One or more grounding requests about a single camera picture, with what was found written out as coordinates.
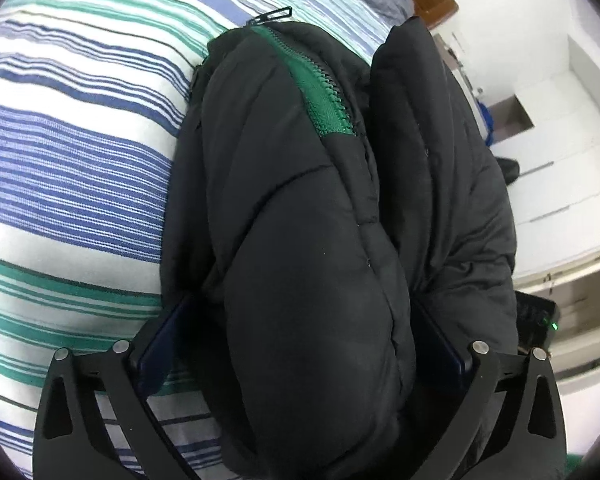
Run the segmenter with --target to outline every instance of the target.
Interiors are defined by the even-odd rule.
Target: green zipper
[[[292,49],[273,30],[263,25],[253,27],[282,58],[291,77],[302,92],[307,113],[320,137],[339,133],[355,135],[342,98],[327,74],[309,57]]]

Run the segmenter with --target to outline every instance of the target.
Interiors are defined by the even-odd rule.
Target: zipper teeth
[[[316,75],[318,76],[320,83],[322,84],[324,89],[333,97],[337,115],[338,115],[338,118],[340,119],[340,122],[342,123],[342,126],[346,130],[348,130],[350,133],[353,133],[353,128],[350,124],[349,117],[347,115],[347,109],[345,108],[345,105],[342,102],[342,97],[340,97],[340,93],[338,92],[336,85],[331,80],[331,78],[324,72],[323,69],[320,68],[320,66],[316,62],[314,62],[314,60],[312,60],[310,57],[306,56],[305,54],[302,54],[302,52],[298,52],[297,50],[292,49],[290,46],[288,46],[288,44],[286,44],[284,41],[282,41],[282,39],[279,37],[277,31],[272,30],[269,27],[267,27],[267,30],[269,30],[272,33],[273,38],[275,39],[276,43],[279,44],[280,48],[285,50],[290,56],[301,57],[302,59],[304,59],[306,62],[310,63],[311,66],[313,66],[315,68],[315,71],[317,73]]]

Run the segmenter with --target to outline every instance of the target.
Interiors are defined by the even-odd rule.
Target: black zipper pull tab
[[[259,16],[251,18],[247,25],[261,25],[267,22],[273,22],[274,20],[281,20],[282,18],[291,18],[293,9],[291,7],[282,7],[282,9],[272,10],[271,12],[265,12]]]

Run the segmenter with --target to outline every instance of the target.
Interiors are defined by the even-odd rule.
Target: striped bedsheet
[[[388,27],[359,0],[7,0],[0,10],[0,443],[31,478],[54,349],[107,349],[160,309],[170,161],[206,43],[291,5],[364,59]],[[106,397],[123,463],[140,466]],[[149,404],[203,479],[234,478],[178,364]]]

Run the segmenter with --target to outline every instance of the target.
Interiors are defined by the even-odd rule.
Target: jacket
[[[411,302],[516,352],[506,186],[419,18],[371,67],[304,23],[208,50],[171,170],[163,301],[202,299],[190,364],[254,476],[346,478],[410,431]]]

